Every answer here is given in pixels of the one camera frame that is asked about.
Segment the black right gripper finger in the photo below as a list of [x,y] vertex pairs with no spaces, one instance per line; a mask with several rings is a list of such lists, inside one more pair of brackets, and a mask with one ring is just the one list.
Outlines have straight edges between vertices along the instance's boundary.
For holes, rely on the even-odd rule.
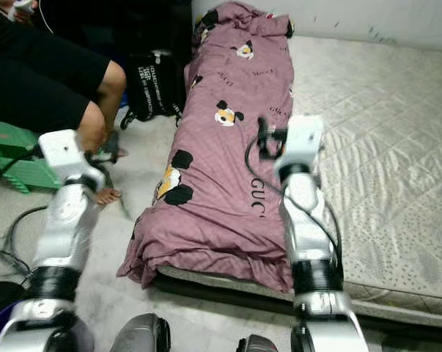
[[270,137],[270,124],[264,115],[258,117],[258,134],[257,134],[257,148],[259,158],[261,160],[271,160],[270,150],[267,147],[268,137]]

